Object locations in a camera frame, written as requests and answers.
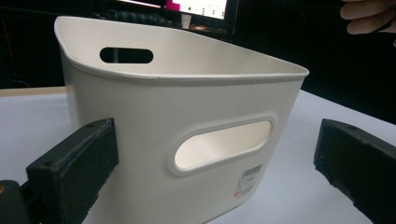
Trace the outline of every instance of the black clamp block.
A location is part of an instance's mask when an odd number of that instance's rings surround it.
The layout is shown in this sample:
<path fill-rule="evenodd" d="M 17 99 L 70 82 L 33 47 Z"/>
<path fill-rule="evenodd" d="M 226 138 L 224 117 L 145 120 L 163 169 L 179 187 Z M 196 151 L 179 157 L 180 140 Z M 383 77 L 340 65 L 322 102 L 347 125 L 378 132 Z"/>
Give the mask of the black clamp block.
<path fill-rule="evenodd" d="M 118 163 L 114 119 L 85 125 L 30 164 L 20 188 L 0 181 L 0 223 L 82 223 Z"/>
<path fill-rule="evenodd" d="M 396 147 L 349 124 L 324 119 L 314 164 L 374 224 L 396 223 Z"/>

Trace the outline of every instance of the computer monitor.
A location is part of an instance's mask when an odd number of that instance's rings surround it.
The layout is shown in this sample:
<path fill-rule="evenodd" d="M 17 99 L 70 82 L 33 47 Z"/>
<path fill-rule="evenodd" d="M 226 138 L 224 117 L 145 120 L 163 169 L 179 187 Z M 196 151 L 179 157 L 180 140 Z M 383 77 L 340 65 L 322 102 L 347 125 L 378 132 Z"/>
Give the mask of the computer monitor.
<path fill-rule="evenodd" d="M 164 7 L 181 13 L 224 20 L 227 0 L 166 0 Z"/>

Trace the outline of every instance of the white table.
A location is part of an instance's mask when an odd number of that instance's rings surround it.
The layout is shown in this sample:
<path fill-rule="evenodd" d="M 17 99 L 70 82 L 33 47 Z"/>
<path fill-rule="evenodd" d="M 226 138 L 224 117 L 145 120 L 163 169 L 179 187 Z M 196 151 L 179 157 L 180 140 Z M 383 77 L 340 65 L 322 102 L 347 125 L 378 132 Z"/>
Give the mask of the white table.
<path fill-rule="evenodd" d="M 257 192 L 209 223 L 372 223 L 315 170 L 322 119 L 349 123 L 396 146 L 396 125 L 300 91 Z M 71 133 L 63 88 L 1 90 L 0 180 L 22 184 L 27 180 L 25 167 Z"/>

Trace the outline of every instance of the monitor screen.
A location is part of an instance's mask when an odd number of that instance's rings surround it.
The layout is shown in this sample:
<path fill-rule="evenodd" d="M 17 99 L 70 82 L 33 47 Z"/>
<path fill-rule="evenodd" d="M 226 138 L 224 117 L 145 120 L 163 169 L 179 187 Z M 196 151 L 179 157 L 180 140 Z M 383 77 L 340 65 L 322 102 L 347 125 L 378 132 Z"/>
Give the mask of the monitor screen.
<path fill-rule="evenodd" d="M 160 8 L 162 5 L 161 0 L 118 0 L 119 2 L 137 4 L 145 7 L 156 7 Z"/>
<path fill-rule="evenodd" d="M 166 0 L 165 8 L 224 20 L 227 0 Z"/>

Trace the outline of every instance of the barcode sticker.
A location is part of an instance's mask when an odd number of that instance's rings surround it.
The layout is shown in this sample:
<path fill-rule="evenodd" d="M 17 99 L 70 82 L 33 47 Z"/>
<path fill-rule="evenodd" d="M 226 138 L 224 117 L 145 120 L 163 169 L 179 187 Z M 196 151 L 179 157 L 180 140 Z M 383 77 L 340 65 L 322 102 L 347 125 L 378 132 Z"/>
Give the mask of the barcode sticker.
<path fill-rule="evenodd" d="M 256 184 L 256 179 L 259 176 L 261 169 L 262 165 L 258 165 L 242 173 L 242 176 L 239 179 L 238 184 L 236 185 L 235 192 L 233 194 L 235 198 L 238 199 L 251 192 L 254 185 Z"/>

